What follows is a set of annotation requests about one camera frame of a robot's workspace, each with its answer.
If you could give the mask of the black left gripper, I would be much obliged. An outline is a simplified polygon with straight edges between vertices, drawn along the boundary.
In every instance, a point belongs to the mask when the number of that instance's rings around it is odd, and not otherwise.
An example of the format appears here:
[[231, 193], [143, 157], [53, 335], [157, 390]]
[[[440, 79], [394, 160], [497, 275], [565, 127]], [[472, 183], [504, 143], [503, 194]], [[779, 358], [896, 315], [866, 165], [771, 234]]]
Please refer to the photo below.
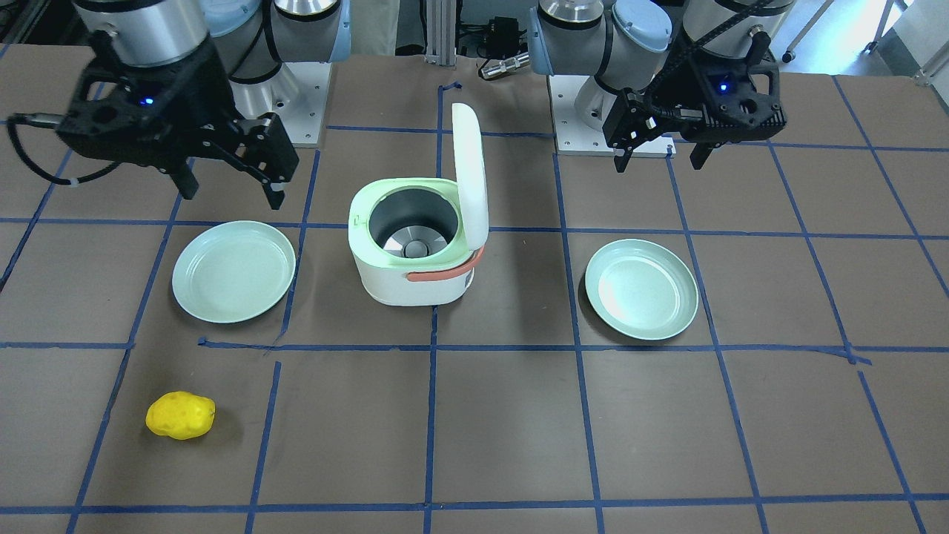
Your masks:
[[624, 88], [604, 111], [602, 132], [614, 148], [617, 173], [626, 172], [632, 149], [677, 132], [694, 142], [692, 169], [701, 170], [716, 145], [765, 141], [783, 131], [779, 71], [773, 56], [749, 59], [692, 56], [655, 88]]

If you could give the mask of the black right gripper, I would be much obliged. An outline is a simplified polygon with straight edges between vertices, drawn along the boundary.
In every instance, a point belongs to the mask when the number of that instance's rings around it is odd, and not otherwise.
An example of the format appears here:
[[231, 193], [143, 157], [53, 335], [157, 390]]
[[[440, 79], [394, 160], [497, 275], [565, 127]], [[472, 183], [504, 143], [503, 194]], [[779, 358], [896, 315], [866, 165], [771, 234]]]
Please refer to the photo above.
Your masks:
[[119, 60], [111, 37], [90, 40], [86, 65], [56, 134], [82, 156], [153, 167], [179, 195], [199, 191], [188, 159], [217, 159], [261, 183], [272, 210], [299, 158], [274, 112], [245, 118], [235, 106], [224, 65], [210, 38], [186, 57], [156, 67]]

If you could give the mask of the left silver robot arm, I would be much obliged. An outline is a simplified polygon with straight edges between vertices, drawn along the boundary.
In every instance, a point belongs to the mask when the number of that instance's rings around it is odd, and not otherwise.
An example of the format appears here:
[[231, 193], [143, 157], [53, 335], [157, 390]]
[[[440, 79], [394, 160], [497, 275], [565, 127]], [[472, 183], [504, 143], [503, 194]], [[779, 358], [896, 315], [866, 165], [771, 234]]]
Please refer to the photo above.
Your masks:
[[699, 170], [726, 143], [783, 131], [770, 45], [790, 1], [688, 1], [681, 24], [652, 1], [539, 1], [528, 51], [541, 75], [583, 76], [578, 112], [624, 172], [634, 150], [676, 132]]

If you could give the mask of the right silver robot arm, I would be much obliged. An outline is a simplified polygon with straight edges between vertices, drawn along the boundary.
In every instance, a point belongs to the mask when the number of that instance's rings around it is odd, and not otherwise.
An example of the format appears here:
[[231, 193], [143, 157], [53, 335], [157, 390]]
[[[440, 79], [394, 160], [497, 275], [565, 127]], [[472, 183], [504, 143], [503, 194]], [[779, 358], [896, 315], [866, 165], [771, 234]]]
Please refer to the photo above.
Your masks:
[[56, 125], [89, 159], [153, 167], [180, 196], [199, 183], [190, 159], [223, 161], [260, 183], [271, 209], [299, 163], [285, 128], [291, 63], [351, 52], [348, 1], [76, 1], [86, 65]]

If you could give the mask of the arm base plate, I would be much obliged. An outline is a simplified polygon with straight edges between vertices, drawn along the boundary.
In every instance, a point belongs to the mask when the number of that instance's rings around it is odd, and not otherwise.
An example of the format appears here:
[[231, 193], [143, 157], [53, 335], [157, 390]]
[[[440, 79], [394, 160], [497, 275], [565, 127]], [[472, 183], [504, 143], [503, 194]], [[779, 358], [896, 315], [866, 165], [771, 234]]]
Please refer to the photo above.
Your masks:
[[615, 95], [591, 76], [548, 77], [557, 152], [564, 156], [614, 156], [603, 133]]
[[332, 63], [284, 63], [263, 82], [232, 82], [235, 105], [249, 119], [277, 113], [295, 148], [318, 148], [332, 68]]

